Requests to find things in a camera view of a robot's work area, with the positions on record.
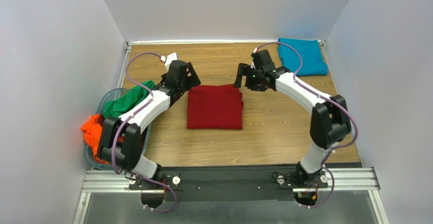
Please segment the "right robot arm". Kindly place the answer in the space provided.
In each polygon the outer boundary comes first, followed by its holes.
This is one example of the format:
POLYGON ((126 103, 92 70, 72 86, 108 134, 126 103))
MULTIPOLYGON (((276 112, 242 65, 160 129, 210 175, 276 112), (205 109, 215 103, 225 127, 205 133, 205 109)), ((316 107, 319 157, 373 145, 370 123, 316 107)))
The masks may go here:
POLYGON ((239 63, 234 87, 239 88, 242 79, 252 91, 272 89, 302 106, 310 115, 312 143, 306 155, 295 168, 293 181, 299 186, 313 182, 321 173, 331 152, 351 132, 345 99, 340 95, 322 93, 298 79, 285 67, 276 67, 267 50, 251 54, 252 64, 239 63))

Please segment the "dark red t shirt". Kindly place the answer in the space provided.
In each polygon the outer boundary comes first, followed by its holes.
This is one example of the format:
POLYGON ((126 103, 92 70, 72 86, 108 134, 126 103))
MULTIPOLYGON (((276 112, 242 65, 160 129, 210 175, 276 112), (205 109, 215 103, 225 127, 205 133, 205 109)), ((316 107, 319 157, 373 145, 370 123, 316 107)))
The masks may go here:
POLYGON ((199 85, 188 92, 188 129, 241 130, 242 113, 242 92, 232 84, 199 85))

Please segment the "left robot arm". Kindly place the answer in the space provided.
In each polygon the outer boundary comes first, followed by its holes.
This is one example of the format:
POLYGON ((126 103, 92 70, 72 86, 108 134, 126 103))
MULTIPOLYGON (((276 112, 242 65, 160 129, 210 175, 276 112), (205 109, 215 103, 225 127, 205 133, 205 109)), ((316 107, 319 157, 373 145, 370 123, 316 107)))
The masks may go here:
POLYGON ((105 118, 98 158, 110 163, 115 169, 157 179, 161 167, 142 154, 142 134, 160 114, 200 83, 190 62, 171 61, 168 72, 162 75, 160 83, 142 102, 119 117, 105 118))

